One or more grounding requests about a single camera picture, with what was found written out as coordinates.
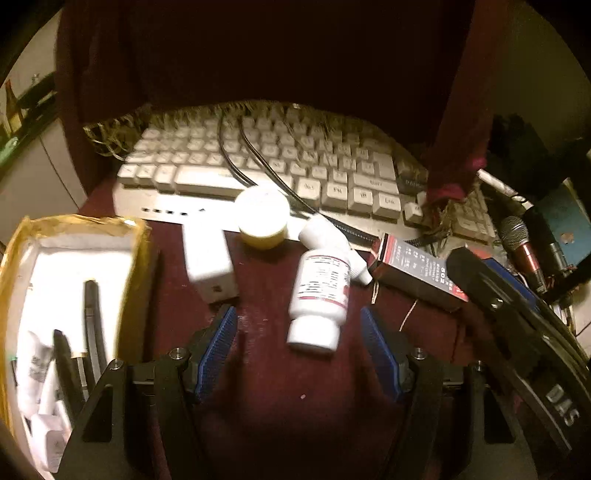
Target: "red tablecloth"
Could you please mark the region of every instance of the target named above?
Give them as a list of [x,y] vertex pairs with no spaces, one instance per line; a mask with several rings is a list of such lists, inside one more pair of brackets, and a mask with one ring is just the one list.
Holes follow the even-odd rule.
[[[80,213],[114,215],[113,180]],[[182,346],[215,313],[189,284],[180,225],[150,222],[160,249],[145,357]],[[196,411],[200,437],[220,479],[371,479],[379,474],[404,409],[381,392],[359,328],[371,287],[352,285],[337,352],[318,358],[285,344],[299,242],[259,252],[235,233],[226,239],[238,282],[239,333],[212,397]],[[381,286],[376,308],[398,329],[414,299]],[[471,348],[456,318],[419,301],[404,331],[442,360],[465,363]],[[438,477],[433,459],[430,478]]]

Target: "red microphone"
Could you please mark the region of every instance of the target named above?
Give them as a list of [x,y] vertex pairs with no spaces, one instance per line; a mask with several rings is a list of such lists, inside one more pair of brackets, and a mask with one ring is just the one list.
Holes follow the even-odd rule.
[[530,245],[530,235],[521,218],[510,216],[501,222],[499,236],[505,249],[511,252],[517,270],[538,295],[546,292],[544,273]]

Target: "black cable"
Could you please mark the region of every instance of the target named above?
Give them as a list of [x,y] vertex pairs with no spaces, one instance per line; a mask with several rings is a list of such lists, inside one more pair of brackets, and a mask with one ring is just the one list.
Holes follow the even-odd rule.
[[234,162],[232,160],[230,160],[230,157],[228,156],[226,150],[223,147],[222,127],[223,127],[223,119],[225,116],[226,116],[226,113],[222,111],[222,116],[220,117],[220,121],[218,123],[218,129],[217,129],[217,141],[220,144],[220,151],[222,152],[222,155],[223,155],[224,159],[226,160],[226,164],[228,165],[228,169],[230,170],[230,173],[232,174],[232,176],[235,179],[237,179],[237,181],[242,183],[245,187],[254,187],[256,185],[256,183],[253,180],[251,180],[245,173],[243,173],[242,170],[240,170],[236,165],[234,165]]
[[[246,135],[244,134],[244,127],[242,125],[242,118],[238,119],[238,125],[240,128],[240,136],[242,141],[246,144],[248,149],[252,152],[252,154],[256,157],[257,161],[260,165],[265,169],[267,175],[273,180],[273,182],[281,188],[286,194],[288,194],[292,199],[302,205],[304,211],[315,214],[319,213],[318,210],[308,205],[296,192],[294,192],[282,179],[281,177],[270,167],[267,161],[263,158],[263,156],[258,152],[258,150],[252,145],[249,139],[247,139]],[[358,230],[354,227],[351,227],[343,222],[339,222],[338,220],[331,218],[329,216],[324,215],[324,217],[330,221],[335,227],[337,227],[344,235],[347,237],[347,240],[357,243],[359,245],[373,245],[373,243],[378,240],[378,237],[375,235],[371,235],[370,233],[363,232]]]

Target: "bottle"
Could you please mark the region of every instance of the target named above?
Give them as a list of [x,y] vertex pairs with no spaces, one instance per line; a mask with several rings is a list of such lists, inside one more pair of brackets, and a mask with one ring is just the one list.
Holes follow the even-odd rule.
[[33,332],[25,332],[17,358],[17,403],[22,414],[31,419],[39,411],[41,389],[51,361],[52,348],[43,345]]
[[347,318],[350,264],[347,250],[320,248],[301,256],[291,297],[287,343],[293,348],[332,353]]
[[10,80],[6,81],[6,117],[13,135],[22,127],[22,112],[17,105],[17,97],[12,91]]
[[347,237],[337,227],[321,213],[310,217],[301,230],[298,239],[306,248],[339,248],[345,250],[349,255],[349,264],[351,266],[351,278],[368,285],[372,281],[372,276],[368,272],[367,263],[349,245]]

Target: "dark red cloth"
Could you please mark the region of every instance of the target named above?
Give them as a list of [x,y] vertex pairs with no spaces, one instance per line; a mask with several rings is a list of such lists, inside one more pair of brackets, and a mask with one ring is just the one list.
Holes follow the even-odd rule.
[[482,166],[509,2],[66,2],[56,86],[76,171],[87,192],[105,173],[80,124],[146,102],[268,99],[365,118],[403,145],[432,145],[429,199],[463,197]]
[[[112,186],[113,179],[105,180],[80,213],[114,215]],[[187,279],[180,225],[150,226],[161,253],[146,360],[184,345],[215,313]],[[359,311],[371,302],[371,287],[352,285],[348,319],[332,357],[294,352],[285,344],[287,310],[305,248],[285,241],[259,252],[235,233],[226,238],[240,291],[239,333],[216,391],[197,411],[200,437],[217,478],[376,478],[404,410],[383,395],[361,341]],[[413,301],[381,286],[376,308],[398,329]],[[403,331],[413,344],[442,360],[471,359],[470,344],[456,319],[423,302],[417,303]],[[429,478],[438,478],[439,455],[438,450]]]

